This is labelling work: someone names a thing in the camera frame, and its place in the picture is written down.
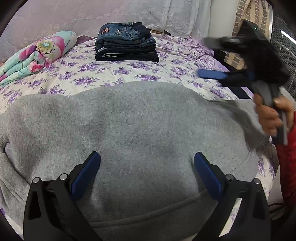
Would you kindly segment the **person's right hand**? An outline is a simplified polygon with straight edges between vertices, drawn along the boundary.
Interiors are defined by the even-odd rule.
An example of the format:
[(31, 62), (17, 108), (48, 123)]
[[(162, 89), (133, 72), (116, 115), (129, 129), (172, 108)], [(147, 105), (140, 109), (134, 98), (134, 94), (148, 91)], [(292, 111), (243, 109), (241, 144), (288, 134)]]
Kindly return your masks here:
[[(258, 120), (263, 131), (272, 137), (276, 136), (278, 134), (277, 128), (283, 126), (284, 123), (280, 119), (280, 114), (275, 109), (263, 105), (263, 100), (260, 95), (255, 94), (253, 100), (256, 105), (255, 112), (258, 114)], [(285, 96), (275, 98), (273, 102), (277, 108), (285, 112), (285, 123), (287, 125), (287, 132), (289, 133), (295, 125), (295, 110), (292, 102)]]

